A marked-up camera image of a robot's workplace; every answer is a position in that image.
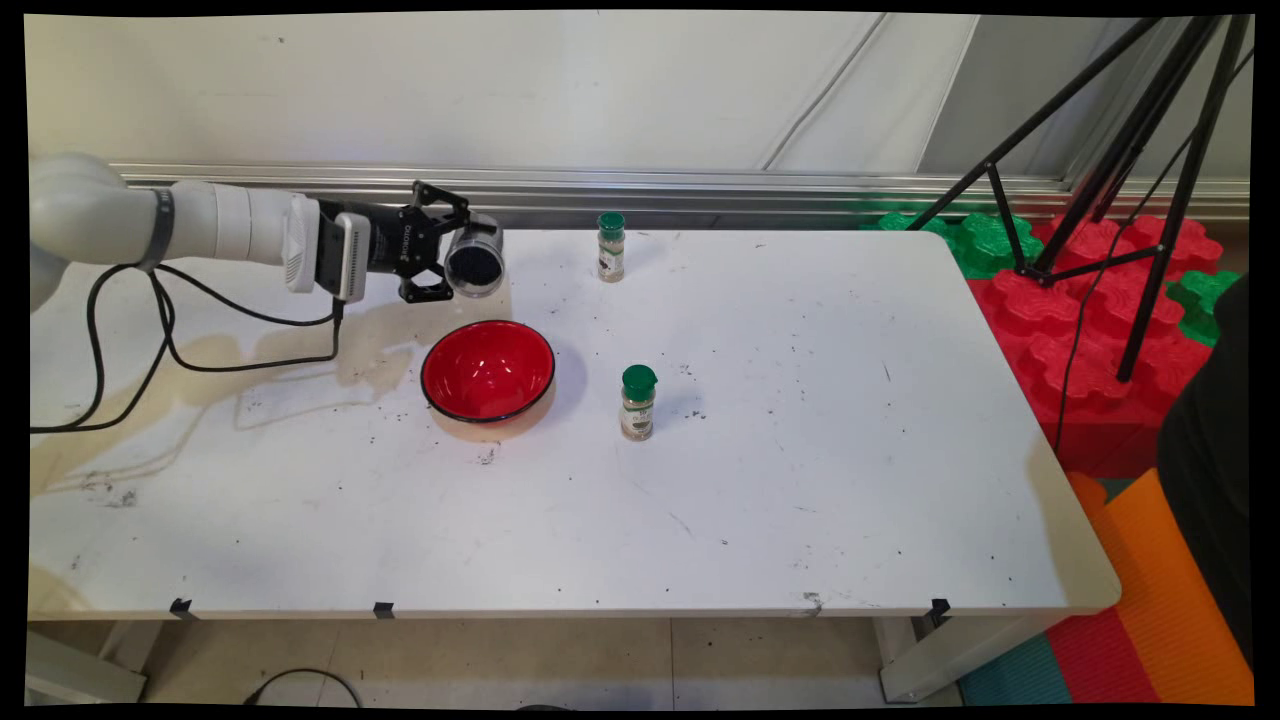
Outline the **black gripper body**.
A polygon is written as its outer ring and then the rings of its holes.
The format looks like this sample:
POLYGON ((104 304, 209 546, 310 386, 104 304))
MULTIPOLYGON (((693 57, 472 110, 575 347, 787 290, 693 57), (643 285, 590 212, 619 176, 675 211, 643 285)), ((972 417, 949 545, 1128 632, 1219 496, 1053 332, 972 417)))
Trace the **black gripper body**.
POLYGON ((349 292, 367 273, 393 274, 438 263, 436 234, 410 234, 404 209, 320 200, 317 284, 349 292))

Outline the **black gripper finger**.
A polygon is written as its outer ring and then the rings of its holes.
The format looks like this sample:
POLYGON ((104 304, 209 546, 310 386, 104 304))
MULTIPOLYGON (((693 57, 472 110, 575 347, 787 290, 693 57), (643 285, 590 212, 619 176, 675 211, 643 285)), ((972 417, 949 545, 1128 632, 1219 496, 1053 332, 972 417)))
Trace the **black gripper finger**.
POLYGON ((413 272, 398 272, 398 295, 406 304, 433 304, 444 302, 453 299, 453 288, 445 277, 445 268, 440 263, 429 263, 413 272), (417 274, 430 272, 438 278, 435 284, 419 284, 413 281, 417 274))
POLYGON ((411 204, 404 209, 410 234, 449 234, 471 222, 467 199, 421 179, 412 183, 411 193, 411 204))

